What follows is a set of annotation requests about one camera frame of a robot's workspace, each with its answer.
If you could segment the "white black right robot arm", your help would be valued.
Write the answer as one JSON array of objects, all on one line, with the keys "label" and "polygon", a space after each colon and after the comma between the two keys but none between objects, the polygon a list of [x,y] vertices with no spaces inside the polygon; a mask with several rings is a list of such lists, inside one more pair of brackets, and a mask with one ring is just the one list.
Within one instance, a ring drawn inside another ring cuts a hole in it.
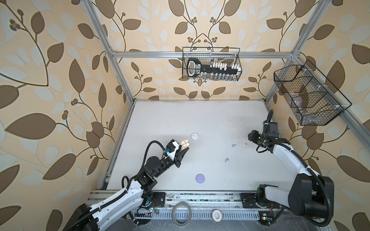
[{"label": "white black right robot arm", "polygon": [[290,189],[261,184],[256,190],[255,202],[260,207],[277,203],[281,212],[288,210],[315,226],[328,226],[334,215],[334,182],[315,171],[287,139],[279,136],[278,124],[272,121],[273,113],[269,111],[263,131],[251,131],[248,139],[277,157],[292,175],[293,184]]}]

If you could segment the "white earbud charging case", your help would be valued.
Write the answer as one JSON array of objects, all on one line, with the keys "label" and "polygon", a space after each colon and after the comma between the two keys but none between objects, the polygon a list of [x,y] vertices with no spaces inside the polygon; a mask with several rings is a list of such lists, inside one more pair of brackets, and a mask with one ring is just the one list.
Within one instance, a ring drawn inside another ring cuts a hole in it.
[{"label": "white earbud charging case", "polygon": [[193,140],[198,139],[198,134],[197,134],[197,133],[192,133],[192,134],[191,134],[191,138],[192,138]]}]

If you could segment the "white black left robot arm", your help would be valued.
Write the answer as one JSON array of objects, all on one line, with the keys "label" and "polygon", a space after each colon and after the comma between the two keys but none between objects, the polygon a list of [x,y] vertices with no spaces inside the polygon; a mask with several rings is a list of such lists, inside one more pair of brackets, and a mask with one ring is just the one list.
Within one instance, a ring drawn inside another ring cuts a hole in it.
[{"label": "white black left robot arm", "polygon": [[146,208],[146,203],[152,204],[152,189],[158,183],[157,178],[172,166],[179,168],[189,146],[189,140],[171,140],[165,147],[151,141],[138,173],[131,178],[124,176],[122,189],[105,200],[79,206],[63,230],[105,231],[123,216],[132,216],[131,211]]}]

